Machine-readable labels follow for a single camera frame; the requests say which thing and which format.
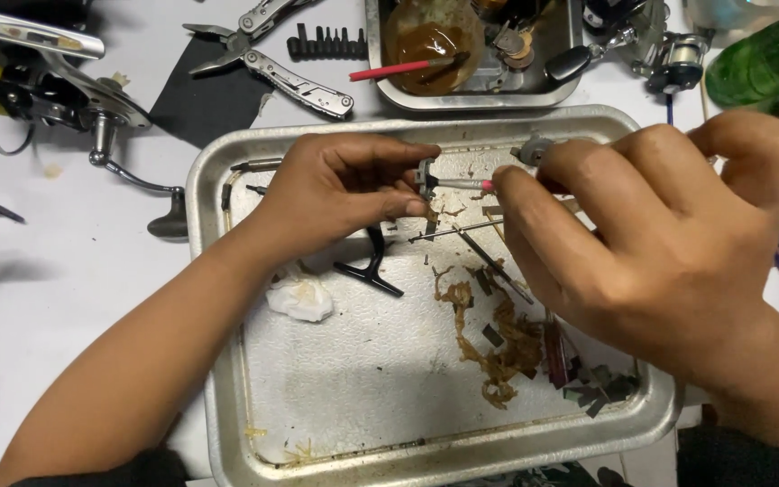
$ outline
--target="right hand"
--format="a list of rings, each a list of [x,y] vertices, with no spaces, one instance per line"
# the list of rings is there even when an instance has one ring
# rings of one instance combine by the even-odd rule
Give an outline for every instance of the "right hand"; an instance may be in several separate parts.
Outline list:
[[[713,155],[729,160],[722,177]],[[505,166],[493,180],[507,246],[568,323],[709,391],[739,391],[754,380],[743,369],[776,357],[763,287],[779,238],[779,119],[727,112],[688,135],[571,140],[536,179]],[[547,186],[575,195],[599,235]]]

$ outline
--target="sandpaper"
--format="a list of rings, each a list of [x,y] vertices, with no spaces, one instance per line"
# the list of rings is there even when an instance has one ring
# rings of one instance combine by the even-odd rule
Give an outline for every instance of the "sandpaper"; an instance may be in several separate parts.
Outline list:
[[[270,85],[242,62],[196,78],[188,73],[225,52],[221,42],[191,39],[150,111],[156,126],[200,149],[225,133],[251,127],[261,97],[273,91]]]

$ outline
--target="green bottle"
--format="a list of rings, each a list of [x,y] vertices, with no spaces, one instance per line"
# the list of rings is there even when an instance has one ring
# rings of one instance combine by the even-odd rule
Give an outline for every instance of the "green bottle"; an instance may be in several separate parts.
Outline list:
[[[722,107],[779,96],[779,21],[720,53],[708,66],[706,87]]]

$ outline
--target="left hand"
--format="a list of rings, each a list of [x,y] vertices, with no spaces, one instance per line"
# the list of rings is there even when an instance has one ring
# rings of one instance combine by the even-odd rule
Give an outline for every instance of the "left hand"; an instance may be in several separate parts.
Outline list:
[[[413,172],[438,154],[438,146],[373,133],[303,135],[243,223],[255,224],[272,243],[274,263],[282,264],[369,225],[425,216]]]

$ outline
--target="forearm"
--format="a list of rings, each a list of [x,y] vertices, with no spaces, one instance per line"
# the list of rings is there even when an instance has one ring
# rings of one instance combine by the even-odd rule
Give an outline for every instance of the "forearm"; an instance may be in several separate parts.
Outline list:
[[[709,393],[720,425],[779,447],[779,314],[766,307],[763,322],[767,326],[748,334],[741,354],[723,354],[730,380]]]
[[[274,270],[243,222],[124,316],[49,387],[0,463],[0,487],[109,470],[156,446]]]

